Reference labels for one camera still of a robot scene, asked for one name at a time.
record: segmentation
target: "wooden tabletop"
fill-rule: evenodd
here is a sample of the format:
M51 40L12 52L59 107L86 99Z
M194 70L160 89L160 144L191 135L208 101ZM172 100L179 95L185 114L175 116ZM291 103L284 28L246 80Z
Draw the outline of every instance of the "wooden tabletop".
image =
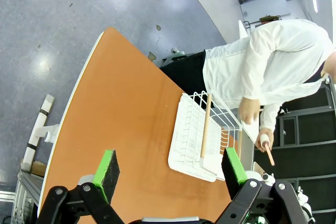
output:
M168 154L182 90L114 28L98 42L61 125L50 188L73 189L94 174L104 150L120 166L112 206L128 223L142 217L199 216L215 221L230 202L225 182L171 170ZM94 223L89 216L80 223Z

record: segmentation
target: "screw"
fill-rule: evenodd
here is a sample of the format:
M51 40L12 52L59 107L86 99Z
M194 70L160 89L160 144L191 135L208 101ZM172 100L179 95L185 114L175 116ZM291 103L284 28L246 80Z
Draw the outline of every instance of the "screw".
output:
M62 193L63 193L63 190L62 190L62 189L60 189L60 188L56 189L56 194L57 194L57 195L60 195L60 194L62 194Z
M250 182L250 186L251 186L251 187L256 187L256 186L257 186L257 182L255 182L255 181L251 181L251 182Z
M284 190L286 188L286 186L284 184L279 184L279 188L280 188L280 190Z
M84 191L89 191L89 190L91 190L91 187L90 187L90 186L84 186L84 187L83 187L83 190L84 190Z

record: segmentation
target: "gray floor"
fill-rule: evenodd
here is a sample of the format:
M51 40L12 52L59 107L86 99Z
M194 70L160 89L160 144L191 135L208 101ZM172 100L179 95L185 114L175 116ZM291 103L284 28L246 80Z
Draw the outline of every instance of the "gray floor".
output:
M96 38L109 26L159 59L173 47L197 52L225 43L198 0L0 0L0 190L15 188L45 95L55 97L47 123L59 123ZM42 142L36 159L46 163L50 150Z

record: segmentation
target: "white dish rack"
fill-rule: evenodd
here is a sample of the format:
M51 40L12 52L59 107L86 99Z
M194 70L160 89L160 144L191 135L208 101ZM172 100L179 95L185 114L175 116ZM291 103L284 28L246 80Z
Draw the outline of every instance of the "white dish rack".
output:
M225 180L223 152L235 146L241 123L214 91L183 93L178 107L169 167L209 182Z

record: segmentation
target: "wooden handle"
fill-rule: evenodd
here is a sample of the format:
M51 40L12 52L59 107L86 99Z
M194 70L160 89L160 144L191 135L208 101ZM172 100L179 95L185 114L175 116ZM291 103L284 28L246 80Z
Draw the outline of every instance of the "wooden handle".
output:
M240 157L242 156L241 152L242 152L242 149L241 149L241 143L243 142L243 132L242 131L239 131L239 137L238 137L238 157L239 157L239 160L240 160Z
M265 144L265 149L266 149L266 152L267 152L269 161L271 162L271 165L272 165L272 166L275 166L275 163L274 163L274 159L273 159L272 153L271 153L271 151L270 151L270 149L269 149L267 143Z
M203 129L201 157L205 157L205 146L206 146L206 139L207 139L207 136L208 136L209 116L210 116L210 109L211 109L211 98L212 98L212 95L210 93L210 94L208 94L208 98L206 100L205 121L204 121L204 129Z

